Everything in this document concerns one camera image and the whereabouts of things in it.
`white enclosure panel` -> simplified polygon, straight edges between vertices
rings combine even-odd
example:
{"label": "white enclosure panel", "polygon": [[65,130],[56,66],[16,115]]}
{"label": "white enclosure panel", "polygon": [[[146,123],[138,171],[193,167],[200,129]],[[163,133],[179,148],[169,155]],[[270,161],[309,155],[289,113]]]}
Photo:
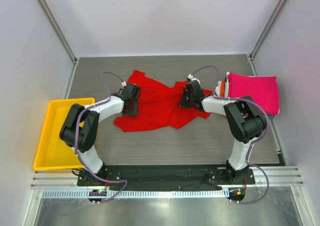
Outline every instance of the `white enclosure panel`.
{"label": "white enclosure panel", "polygon": [[0,0],[0,221],[21,225],[48,102],[72,62],[36,0]]}
{"label": "white enclosure panel", "polygon": [[46,0],[77,57],[251,53],[278,0]]}
{"label": "white enclosure panel", "polygon": [[276,75],[275,117],[286,160],[297,165],[320,225],[320,1],[289,0],[255,59],[260,75]]}

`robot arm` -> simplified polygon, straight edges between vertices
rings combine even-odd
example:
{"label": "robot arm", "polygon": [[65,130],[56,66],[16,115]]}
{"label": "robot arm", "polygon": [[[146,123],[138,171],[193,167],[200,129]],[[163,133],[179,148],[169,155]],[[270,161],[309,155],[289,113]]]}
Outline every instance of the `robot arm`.
{"label": "robot arm", "polygon": [[[205,95],[196,78],[189,79],[185,86],[179,104],[181,107],[226,116],[234,137],[232,153],[226,161],[226,174],[233,183],[241,181],[249,169],[246,158],[254,146],[253,141],[267,127],[264,115],[250,103]],[[250,96],[243,98],[253,101]]]}
{"label": "robot arm", "polygon": [[128,83],[124,89],[121,89],[118,93],[113,93],[110,99],[107,98],[85,106],[74,104],[69,110],[59,137],[74,150],[78,116],[85,108],[93,105],[93,108],[87,110],[81,118],[83,126],[79,127],[78,150],[85,166],[100,178],[104,179],[106,172],[105,164],[99,158],[94,146],[98,123],[118,113],[137,115],[139,96],[140,88]]}

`red cloth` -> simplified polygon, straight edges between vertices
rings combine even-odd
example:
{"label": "red cloth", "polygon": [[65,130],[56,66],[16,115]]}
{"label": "red cloth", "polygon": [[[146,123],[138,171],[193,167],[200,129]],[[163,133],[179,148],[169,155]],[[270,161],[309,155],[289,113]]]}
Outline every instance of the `red cloth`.
{"label": "red cloth", "polygon": [[278,115],[279,93],[276,79],[276,76],[252,77],[231,72],[228,75],[228,97],[240,98],[249,95],[268,115]]}
{"label": "red cloth", "polygon": [[[173,87],[168,87],[146,77],[144,72],[134,70],[127,82],[139,86],[141,95],[138,100],[138,115],[123,115],[113,122],[124,132],[156,130],[167,126],[179,129],[196,117],[206,119],[210,115],[207,112],[179,106],[182,89],[187,81],[177,81]],[[210,90],[203,91],[204,94],[212,94]]]}

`yellow tray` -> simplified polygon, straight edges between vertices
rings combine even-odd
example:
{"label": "yellow tray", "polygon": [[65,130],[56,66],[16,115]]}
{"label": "yellow tray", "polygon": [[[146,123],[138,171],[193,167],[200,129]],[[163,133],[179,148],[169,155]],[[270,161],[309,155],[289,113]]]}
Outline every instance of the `yellow tray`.
{"label": "yellow tray", "polygon": [[73,104],[90,105],[94,102],[95,99],[90,97],[52,100],[49,103],[33,163],[34,170],[66,170],[83,167],[74,151],[59,138],[59,133]]}

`pink towel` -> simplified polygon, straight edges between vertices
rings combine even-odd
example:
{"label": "pink towel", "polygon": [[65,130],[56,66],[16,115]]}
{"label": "pink towel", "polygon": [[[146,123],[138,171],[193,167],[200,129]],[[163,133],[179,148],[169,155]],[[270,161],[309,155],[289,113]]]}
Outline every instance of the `pink towel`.
{"label": "pink towel", "polygon": [[240,98],[249,95],[268,115],[278,115],[279,94],[276,79],[276,76],[252,77],[231,72],[228,75],[228,97]]}

